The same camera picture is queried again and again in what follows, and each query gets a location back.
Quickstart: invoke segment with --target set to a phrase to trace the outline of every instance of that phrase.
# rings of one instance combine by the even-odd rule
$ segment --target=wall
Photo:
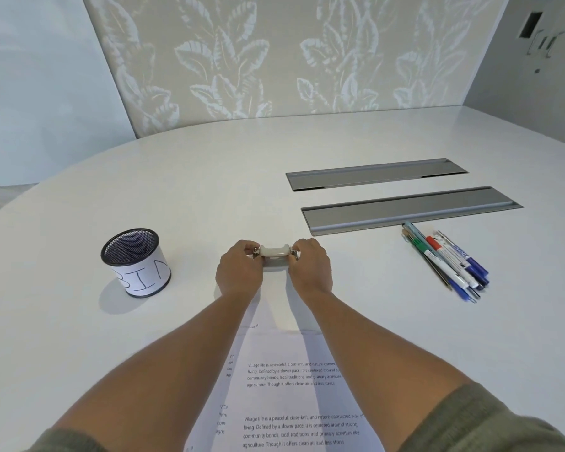
[[[507,0],[86,0],[139,136],[461,105]]]
[[[0,0],[0,186],[134,138],[82,0]]]
[[[543,34],[520,38],[532,12],[543,13]],[[510,0],[465,105],[565,142],[565,0]]]

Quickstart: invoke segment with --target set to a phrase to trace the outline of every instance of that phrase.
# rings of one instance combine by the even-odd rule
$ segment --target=patterned wallpaper
[[[460,105],[506,0],[85,0],[139,136]]]

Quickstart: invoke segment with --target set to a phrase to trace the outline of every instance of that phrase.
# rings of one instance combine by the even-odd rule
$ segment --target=shirt sleeve
[[[546,422],[510,411],[479,384],[448,395],[399,452],[565,452],[565,436]]]
[[[107,452],[94,438],[73,430],[46,430],[28,452]]]

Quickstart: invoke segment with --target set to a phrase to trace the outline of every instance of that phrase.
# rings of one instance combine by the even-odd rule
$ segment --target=forearm
[[[444,399],[469,382],[440,358],[354,311],[333,294],[304,298],[339,370],[387,452]]]
[[[111,451],[181,450],[251,298],[222,296],[107,374],[57,422]]]

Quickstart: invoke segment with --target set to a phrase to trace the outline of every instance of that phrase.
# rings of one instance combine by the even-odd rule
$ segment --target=black mesh
[[[157,233],[134,228],[113,236],[103,247],[100,257],[107,265],[134,265],[150,256],[159,245]]]

